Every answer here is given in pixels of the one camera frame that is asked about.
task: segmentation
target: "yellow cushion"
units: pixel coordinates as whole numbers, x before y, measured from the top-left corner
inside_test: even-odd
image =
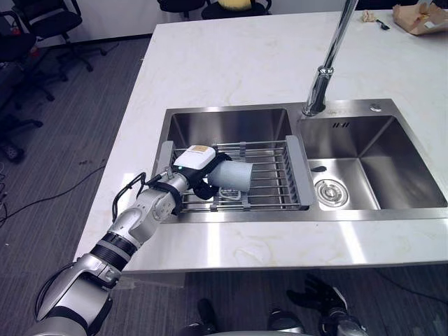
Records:
[[[251,0],[218,0],[229,11],[245,11],[251,7]]]

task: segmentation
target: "white wall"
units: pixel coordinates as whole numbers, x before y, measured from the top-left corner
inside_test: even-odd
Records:
[[[272,0],[271,13],[339,11],[343,3],[344,0]],[[71,6],[70,0],[66,0],[66,4]],[[73,42],[149,34],[159,23],[183,19],[180,14],[162,12],[157,0],[78,0],[78,4],[83,23],[69,32]],[[8,11],[12,6],[11,0],[0,0],[0,11]],[[191,20],[200,20],[200,12],[200,9],[191,12]],[[62,38],[55,37],[39,42],[39,45],[60,43]]]

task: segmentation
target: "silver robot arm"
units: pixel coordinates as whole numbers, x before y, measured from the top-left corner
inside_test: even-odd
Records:
[[[187,178],[179,173],[170,175],[161,180],[164,189],[173,188],[182,195],[188,189]],[[109,292],[123,268],[175,207],[171,192],[154,188],[143,191],[91,252],[57,278],[42,301],[38,323],[25,335],[95,335],[109,313],[112,305]]]

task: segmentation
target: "white cup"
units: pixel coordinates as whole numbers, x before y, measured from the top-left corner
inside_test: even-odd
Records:
[[[251,163],[222,161],[208,175],[209,184],[247,193],[251,188]]]

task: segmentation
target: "sink drain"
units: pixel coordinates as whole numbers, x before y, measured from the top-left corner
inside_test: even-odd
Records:
[[[337,181],[320,180],[314,187],[318,200],[329,207],[341,207],[349,200],[347,189]]]

